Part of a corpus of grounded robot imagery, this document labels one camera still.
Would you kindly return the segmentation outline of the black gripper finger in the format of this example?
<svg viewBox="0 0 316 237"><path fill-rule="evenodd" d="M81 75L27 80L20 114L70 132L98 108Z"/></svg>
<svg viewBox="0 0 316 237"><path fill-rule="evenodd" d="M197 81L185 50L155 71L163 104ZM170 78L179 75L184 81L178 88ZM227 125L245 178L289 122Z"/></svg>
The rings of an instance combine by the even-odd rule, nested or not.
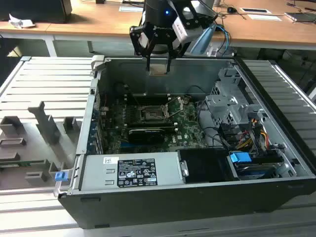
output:
<svg viewBox="0 0 316 237"><path fill-rule="evenodd" d="M146 71L150 71L150 60L151 60L151 53L155 47L155 37L153 31L153 24L145 23L143 26L131 26L129 29L129 35L131 38L131 42L134 47L134 51L136 55L142 56L146 58ZM146 46L143 47L140 43L141 34L144 34L148 41Z"/></svg>
<svg viewBox="0 0 316 237"><path fill-rule="evenodd" d="M173 48L173 44L170 42L167 44L168 49L168 58L167 58L167 66L166 66L166 74L170 72L171 61L176 58L181 58L185 54L189 47L189 42L180 43L177 48Z"/></svg>

